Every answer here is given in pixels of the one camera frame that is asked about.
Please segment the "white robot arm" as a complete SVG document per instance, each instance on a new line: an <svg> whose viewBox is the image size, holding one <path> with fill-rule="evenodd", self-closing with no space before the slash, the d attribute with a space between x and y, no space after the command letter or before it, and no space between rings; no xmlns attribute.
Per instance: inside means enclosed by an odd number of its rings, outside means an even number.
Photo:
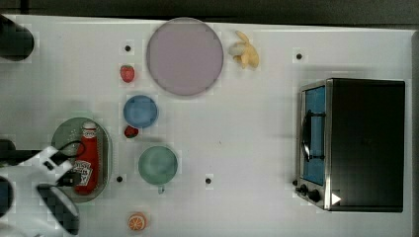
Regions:
<svg viewBox="0 0 419 237"><path fill-rule="evenodd" d="M70 157L43 150L1 153L1 234L6 237L77 237L79 210L58 187L72 170Z"/></svg>

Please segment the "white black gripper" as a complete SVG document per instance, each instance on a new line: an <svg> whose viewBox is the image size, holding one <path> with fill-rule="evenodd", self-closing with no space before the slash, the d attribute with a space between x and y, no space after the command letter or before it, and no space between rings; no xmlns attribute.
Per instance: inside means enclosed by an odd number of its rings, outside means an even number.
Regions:
<svg viewBox="0 0 419 237"><path fill-rule="evenodd" d="M81 175L73 170L69 156L52 146L32 157L31 164L36 167L42 182L59 187L74 187L81 182Z"/></svg>

